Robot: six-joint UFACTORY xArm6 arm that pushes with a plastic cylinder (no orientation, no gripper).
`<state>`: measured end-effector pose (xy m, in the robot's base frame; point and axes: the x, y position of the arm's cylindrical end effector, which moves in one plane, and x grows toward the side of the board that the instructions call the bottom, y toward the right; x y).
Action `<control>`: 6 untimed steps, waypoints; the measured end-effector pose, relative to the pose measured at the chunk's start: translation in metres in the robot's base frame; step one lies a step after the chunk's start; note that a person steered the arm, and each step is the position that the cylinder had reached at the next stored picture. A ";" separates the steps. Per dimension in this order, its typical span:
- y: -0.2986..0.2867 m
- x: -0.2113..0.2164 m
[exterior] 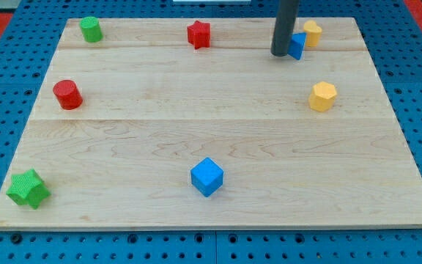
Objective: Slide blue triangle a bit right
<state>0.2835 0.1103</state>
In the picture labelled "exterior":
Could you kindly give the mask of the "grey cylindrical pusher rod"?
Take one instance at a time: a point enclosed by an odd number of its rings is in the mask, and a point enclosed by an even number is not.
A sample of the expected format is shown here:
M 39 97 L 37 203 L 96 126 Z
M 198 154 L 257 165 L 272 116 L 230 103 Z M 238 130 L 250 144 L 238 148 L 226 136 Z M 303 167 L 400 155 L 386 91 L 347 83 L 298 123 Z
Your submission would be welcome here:
M 270 53 L 286 56 L 292 39 L 300 0 L 280 0 L 275 18 Z

